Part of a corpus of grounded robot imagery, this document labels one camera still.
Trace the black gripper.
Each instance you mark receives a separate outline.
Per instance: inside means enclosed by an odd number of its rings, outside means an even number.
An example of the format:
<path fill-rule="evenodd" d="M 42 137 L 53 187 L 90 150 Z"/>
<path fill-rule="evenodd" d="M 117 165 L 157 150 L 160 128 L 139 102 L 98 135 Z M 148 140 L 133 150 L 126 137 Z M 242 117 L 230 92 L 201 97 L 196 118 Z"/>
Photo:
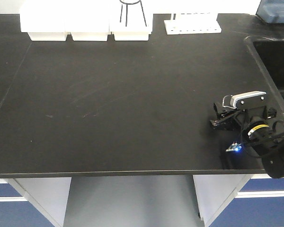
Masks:
<path fill-rule="evenodd" d="M 265 129 L 268 132 L 273 130 L 268 125 L 268 120 L 276 117 L 276 109 L 273 107 L 261 106 L 251 109 L 238 109 L 223 107 L 221 103 L 214 102 L 213 108 L 219 120 L 210 120 L 210 127 L 214 130 L 237 130 L 240 132 L 256 132 Z M 234 112 L 238 113 L 234 118 L 224 118 Z"/>

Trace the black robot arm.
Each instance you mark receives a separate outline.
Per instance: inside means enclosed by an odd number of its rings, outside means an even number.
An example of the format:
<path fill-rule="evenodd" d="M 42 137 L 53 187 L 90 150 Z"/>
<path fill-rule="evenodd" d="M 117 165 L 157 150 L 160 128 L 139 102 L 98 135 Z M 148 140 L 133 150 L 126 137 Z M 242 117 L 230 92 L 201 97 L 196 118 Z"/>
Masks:
<path fill-rule="evenodd" d="M 225 150 L 230 153 L 247 151 L 251 147 L 261 159 L 266 173 L 271 178 L 284 177 L 284 121 L 277 120 L 272 125 L 268 121 L 276 117 L 277 111 L 265 104 L 245 103 L 228 107 L 214 103 L 217 119 L 210 121 L 214 130 L 239 130 L 239 140 Z"/>

